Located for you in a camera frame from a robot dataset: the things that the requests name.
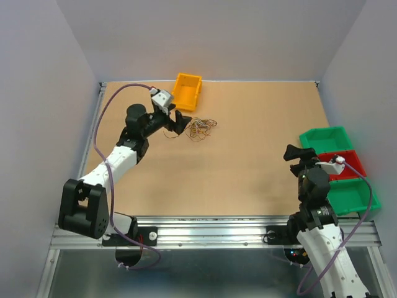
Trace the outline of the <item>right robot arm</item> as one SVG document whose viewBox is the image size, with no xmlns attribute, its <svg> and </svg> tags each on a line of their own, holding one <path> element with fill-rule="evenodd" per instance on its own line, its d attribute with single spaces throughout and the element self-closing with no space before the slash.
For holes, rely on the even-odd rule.
<svg viewBox="0 0 397 298">
<path fill-rule="evenodd" d="M 290 216 L 286 237 L 298 242 L 308 255 L 315 272 L 315 284 L 321 285 L 325 297 L 371 297 L 347 252 L 346 244 L 359 228 L 350 234 L 342 232 L 337 215 L 329 203 L 329 177 L 339 175 L 350 164 L 340 155 L 329 162 L 319 160 L 313 148 L 287 145 L 284 160 L 298 160 L 290 171 L 298 179 L 299 211 Z"/>
</svg>

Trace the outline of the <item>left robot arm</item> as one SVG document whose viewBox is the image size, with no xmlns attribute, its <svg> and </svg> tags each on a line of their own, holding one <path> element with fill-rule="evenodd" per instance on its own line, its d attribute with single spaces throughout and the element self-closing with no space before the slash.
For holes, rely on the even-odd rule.
<svg viewBox="0 0 397 298">
<path fill-rule="evenodd" d="M 149 136 L 162 128 L 180 135 L 192 120 L 180 111 L 175 111 L 175 117 L 172 120 L 158 107 L 152 113 L 142 104 L 128 107 L 125 127 L 110 155 L 90 173 L 65 182 L 59 228 L 93 239 L 115 233 L 114 208 L 108 208 L 108 201 L 115 202 L 115 183 L 142 160 Z"/>
</svg>

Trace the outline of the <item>yellow plastic bin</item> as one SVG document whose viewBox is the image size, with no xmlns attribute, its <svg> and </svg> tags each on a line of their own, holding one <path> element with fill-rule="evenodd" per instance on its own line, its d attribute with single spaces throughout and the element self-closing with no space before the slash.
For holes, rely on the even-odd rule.
<svg viewBox="0 0 397 298">
<path fill-rule="evenodd" d="M 197 108 L 201 90 L 201 76 L 179 73 L 172 90 L 174 97 L 172 103 L 176 109 L 193 112 Z"/>
</svg>

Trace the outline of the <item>far green plastic bin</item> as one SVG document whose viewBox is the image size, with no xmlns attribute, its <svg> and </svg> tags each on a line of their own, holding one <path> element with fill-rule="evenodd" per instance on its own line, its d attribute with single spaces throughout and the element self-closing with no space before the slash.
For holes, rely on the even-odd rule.
<svg viewBox="0 0 397 298">
<path fill-rule="evenodd" d="M 301 134 L 299 139 L 303 148 L 313 148 L 317 155 L 354 149 L 342 126 L 310 129 Z"/>
</svg>

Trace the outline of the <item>red plastic bin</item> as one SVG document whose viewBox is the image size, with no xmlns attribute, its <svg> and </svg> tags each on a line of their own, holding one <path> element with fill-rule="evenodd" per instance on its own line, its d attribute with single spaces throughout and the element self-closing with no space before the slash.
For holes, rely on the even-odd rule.
<svg viewBox="0 0 397 298">
<path fill-rule="evenodd" d="M 318 155 L 320 166 L 329 176 L 329 181 L 367 177 L 355 150 L 321 153 Z"/>
</svg>

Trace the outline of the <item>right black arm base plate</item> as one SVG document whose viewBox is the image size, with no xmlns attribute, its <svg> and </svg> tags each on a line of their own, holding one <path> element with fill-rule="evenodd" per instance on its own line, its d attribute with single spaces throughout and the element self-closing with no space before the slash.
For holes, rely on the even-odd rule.
<svg viewBox="0 0 397 298">
<path fill-rule="evenodd" d="M 268 225 L 265 227 L 265 234 L 262 237 L 268 245 L 299 245 L 297 230 L 287 225 Z"/>
</svg>

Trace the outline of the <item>aluminium mounting rail frame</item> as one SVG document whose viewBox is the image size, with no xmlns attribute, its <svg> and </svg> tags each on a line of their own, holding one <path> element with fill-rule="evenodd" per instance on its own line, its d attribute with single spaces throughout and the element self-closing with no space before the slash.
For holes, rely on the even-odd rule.
<svg viewBox="0 0 397 298">
<path fill-rule="evenodd" d="M 209 137 L 154 134 L 115 187 L 117 212 L 158 228 L 162 260 L 121 269 L 116 248 L 55 228 L 41 296 L 295 296 L 304 270 L 262 237 L 298 207 L 286 146 L 328 125 L 316 85 L 206 81 L 195 116 L 217 122 Z"/>
</svg>

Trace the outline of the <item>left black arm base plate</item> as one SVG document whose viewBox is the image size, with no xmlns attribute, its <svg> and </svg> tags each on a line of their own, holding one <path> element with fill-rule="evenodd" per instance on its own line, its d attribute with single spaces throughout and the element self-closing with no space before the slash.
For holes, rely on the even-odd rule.
<svg viewBox="0 0 397 298">
<path fill-rule="evenodd" d="M 147 246 L 156 246 L 158 240 L 158 227 L 138 227 L 137 232 L 134 235 L 127 234 L 128 238 L 134 239 L 134 241 L 143 243 Z M 119 234 L 110 234 L 109 236 L 102 237 L 102 246 L 104 247 L 116 247 L 116 246 L 135 246 L 124 237 Z"/>
</svg>

